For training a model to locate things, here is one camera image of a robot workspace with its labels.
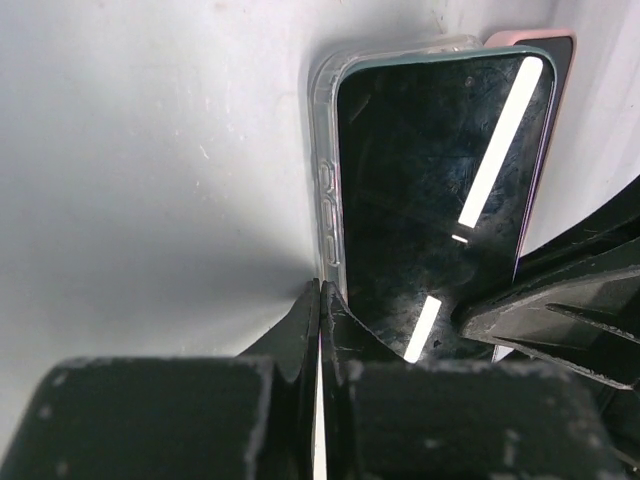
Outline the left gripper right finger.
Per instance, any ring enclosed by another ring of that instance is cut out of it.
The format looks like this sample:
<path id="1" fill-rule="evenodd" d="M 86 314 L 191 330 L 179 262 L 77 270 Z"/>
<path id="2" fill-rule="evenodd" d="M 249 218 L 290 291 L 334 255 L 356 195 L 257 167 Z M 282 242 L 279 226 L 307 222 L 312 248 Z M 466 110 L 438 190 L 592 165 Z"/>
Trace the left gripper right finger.
<path id="1" fill-rule="evenodd" d="M 320 293 L 331 479 L 621 479 L 575 376 L 545 363 L 412 364 L 384 346 L 337 287 Z"/>

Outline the black phone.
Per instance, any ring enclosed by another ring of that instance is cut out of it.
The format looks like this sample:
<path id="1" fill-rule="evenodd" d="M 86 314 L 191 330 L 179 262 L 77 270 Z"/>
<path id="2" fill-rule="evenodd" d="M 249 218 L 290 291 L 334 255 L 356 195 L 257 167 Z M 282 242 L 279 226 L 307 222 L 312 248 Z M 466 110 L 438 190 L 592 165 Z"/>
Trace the black phone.
<path id="1" fill-rule="evenodd" d="M 377 66 L 339 87 L 347 304 L 415 363 L 487 360 L 456 307 L 511 280 L 553 93 L 531 47 Z"/>

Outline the clear magsafe phone case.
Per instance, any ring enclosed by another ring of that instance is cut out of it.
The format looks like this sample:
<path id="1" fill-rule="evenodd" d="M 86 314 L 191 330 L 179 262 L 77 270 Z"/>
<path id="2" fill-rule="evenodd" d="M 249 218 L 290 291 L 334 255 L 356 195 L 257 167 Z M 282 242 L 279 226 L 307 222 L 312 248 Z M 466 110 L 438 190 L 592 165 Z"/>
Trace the clear magsafe phone case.
<path id="1" fill-rule="evenodd" d="M 387 41 L 360 40 L 328 46 L 312 64 L 308 82 L 309 148 L 315 185 L 319 278 L 347 295 L 342 214 L 338 93 L 351 74 L 371 67 L 416 63 L 478 50 L 472 35 L 440 35 Z"/>

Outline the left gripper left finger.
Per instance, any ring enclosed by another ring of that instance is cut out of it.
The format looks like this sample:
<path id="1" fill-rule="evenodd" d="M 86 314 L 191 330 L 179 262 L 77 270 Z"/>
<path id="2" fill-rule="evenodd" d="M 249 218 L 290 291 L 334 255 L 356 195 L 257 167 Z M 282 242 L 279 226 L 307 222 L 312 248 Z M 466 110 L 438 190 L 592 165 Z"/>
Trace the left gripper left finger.
<path id="1" fill-rule="evenodd" d="M 309 479 L 320 283 L 229 357 L 76 357 L 37 386 L 13 479 Z"/>

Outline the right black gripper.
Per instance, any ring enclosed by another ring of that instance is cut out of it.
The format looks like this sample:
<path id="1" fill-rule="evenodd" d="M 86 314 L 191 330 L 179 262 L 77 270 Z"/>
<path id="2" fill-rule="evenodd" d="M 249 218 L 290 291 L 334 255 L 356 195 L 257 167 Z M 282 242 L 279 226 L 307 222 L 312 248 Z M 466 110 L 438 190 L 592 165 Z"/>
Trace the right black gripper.
<path id="1" fill-rule="evenodd" d="M 639 180 L 528 255 L 519 281 L 462 302 L 460 336 L 620 390 L 639 388 Z"/>

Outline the pink phone case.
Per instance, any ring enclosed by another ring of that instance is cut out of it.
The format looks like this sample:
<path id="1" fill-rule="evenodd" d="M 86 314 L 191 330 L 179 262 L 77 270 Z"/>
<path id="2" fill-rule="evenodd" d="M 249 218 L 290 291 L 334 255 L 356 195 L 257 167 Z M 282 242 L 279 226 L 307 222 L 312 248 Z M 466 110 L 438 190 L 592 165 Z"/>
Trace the pink phone case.
<path id="1" fill-rule="evenodd" d="M 575 32 L 569 28 L 503 30 L 491 35 L 484 43 L 484 46 L 488 48 L 506 46 L 534 47 L 546 52 L 554 66 L 553 93 L 546 109 L 545 124 L 542 130 L 535 173 L 519 238 L 518 253 L 521 253 L 524 247 L 534 201 L 537 196 L 540 178 L 544 170 L 549 145 L 553 138 L 558 110 L 563 100 L 567 79 L 573 65 L 577 38 Z"/>

